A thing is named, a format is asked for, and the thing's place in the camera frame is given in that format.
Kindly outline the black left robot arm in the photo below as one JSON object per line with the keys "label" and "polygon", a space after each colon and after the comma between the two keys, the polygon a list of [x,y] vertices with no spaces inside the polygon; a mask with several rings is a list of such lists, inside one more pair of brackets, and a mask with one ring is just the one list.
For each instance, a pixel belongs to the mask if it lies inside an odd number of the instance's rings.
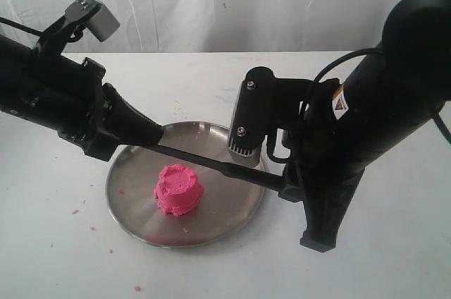
{"label": "black left robot arm", "polygon": [[115,17],[59,18],[44,32],[6,18],[1,23],[39,36],[31,49],[1,38],[1,111],[57,132],[85,155],[109,161],[120,145],[153,146],[163,128],[103,83],[105,67],[62,56],[69,42],[88,29],[99,41],[120,26]]}

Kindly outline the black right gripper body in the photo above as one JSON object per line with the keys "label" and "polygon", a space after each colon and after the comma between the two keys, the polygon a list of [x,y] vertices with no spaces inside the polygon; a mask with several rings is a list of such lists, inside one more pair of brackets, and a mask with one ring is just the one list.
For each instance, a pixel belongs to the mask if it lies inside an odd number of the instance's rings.
{"label": "black right gripper body", "polygon": [[290,161],[279,196],[291,202],[348,204],[373,153],[364,148],[372,126],[373,79],[348,77],[319,83],[281,80],[277,104],[290,115],[283,144]]}

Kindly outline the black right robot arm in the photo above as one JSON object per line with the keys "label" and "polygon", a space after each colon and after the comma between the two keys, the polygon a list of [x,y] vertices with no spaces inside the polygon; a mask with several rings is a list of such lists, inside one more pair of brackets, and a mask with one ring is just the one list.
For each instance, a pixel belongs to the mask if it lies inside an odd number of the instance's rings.
{"label": "black right robot arm", "polygon": [[381,42],[345,81],[323,82],[283,142],[284,173],[304,204],[300,244],[319,252],[337,234],[364,169],[437,116],[450,100],[450,0],[401,0]]}

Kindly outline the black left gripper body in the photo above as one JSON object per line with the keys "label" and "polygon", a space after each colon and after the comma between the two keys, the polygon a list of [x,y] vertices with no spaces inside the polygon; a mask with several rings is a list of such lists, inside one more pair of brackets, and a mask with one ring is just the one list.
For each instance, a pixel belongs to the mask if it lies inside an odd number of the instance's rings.
{"label": "black left gripper body", "polygon": [[74,130],[59,131],[58,136],[79,147],[88,157],[109,161],[118,146],[118,138],[105,129],[105,111],[111,106],[102,86],[106,69],[89,57],[84,58],[81,66],[88,73],[91,97],[78,126]]}

